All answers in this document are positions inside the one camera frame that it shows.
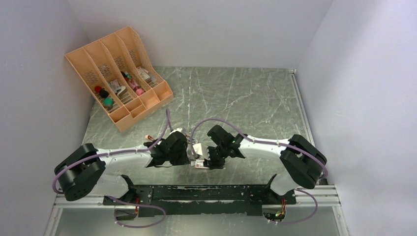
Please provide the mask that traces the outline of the small staple box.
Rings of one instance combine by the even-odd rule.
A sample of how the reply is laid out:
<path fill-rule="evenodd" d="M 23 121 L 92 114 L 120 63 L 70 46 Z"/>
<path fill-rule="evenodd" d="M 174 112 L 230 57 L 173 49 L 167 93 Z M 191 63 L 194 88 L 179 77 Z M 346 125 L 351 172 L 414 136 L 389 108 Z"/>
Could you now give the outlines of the small staple box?
<path fill-rule="evenodd" d="M 196 159 L 191 161 L 191 166 L 196 169 L 209 169 L 205 159 Z"/>

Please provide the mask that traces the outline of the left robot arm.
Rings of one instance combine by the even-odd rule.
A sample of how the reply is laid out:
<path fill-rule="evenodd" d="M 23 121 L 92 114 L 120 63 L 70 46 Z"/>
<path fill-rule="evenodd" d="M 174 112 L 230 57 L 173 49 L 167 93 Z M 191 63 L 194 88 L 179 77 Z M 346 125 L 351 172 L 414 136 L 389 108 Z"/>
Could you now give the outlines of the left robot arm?
<path fill-rule="evenodd" d="M 187 138 L 179 131 L 171 133 L 166 139 L 132 148 L 99 149 L 87 143 L 55 167 L 53 187 L 60 184 L 59 194 L 63 194 L 67 201 L 96 194 L 112 196 L 128 205 L 136 198 L 133 183 L 128 176 L 113 176 L 113 172 L 124 168 L 189 164 L 187 147 Z"/>

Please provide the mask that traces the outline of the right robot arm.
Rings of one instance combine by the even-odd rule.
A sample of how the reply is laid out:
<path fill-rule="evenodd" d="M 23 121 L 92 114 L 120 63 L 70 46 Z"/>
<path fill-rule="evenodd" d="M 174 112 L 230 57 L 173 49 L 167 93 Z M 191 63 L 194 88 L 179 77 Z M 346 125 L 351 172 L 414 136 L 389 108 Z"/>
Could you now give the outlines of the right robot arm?
<path fill-rule="evenodd" d="M 265 191 L 266 199 L 276 204 L 284 194 L 297 188 L 313 189 L 319 178 L 326 172 L 326 157 L 302 135 L 289 139 L 271 140 L 255 138 L 247 134 L 227 132 L 215 125 L 207 136 L 215 146 L 194 144 L 194 152 L 204 160 L 204 167 L 222 169 L 225 159 L 264 158 L 278 161 L 284 170 L 274 175 Z"/>

